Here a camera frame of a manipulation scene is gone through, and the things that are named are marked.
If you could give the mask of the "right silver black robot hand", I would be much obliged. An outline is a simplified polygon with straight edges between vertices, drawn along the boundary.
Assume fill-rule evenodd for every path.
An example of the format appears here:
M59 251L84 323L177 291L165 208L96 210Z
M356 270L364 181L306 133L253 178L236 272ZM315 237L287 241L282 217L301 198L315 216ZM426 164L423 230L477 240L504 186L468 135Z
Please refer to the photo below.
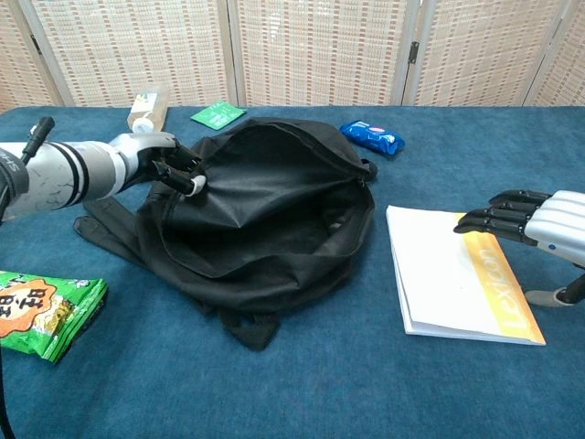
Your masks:
M454 226L459 234L489 233L524 243L584 268L584 194L506 190L489 206L465 213Z

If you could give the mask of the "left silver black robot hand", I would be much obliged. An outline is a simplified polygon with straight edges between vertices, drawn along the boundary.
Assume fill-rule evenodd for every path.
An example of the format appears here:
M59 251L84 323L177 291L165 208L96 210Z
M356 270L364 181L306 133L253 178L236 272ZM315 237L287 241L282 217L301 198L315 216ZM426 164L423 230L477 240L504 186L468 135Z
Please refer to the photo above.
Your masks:
M207 177L199 169L202 158L181 145L173 134L120 134L110 145L126 165L123 190L153 180L193 197L207 183Z

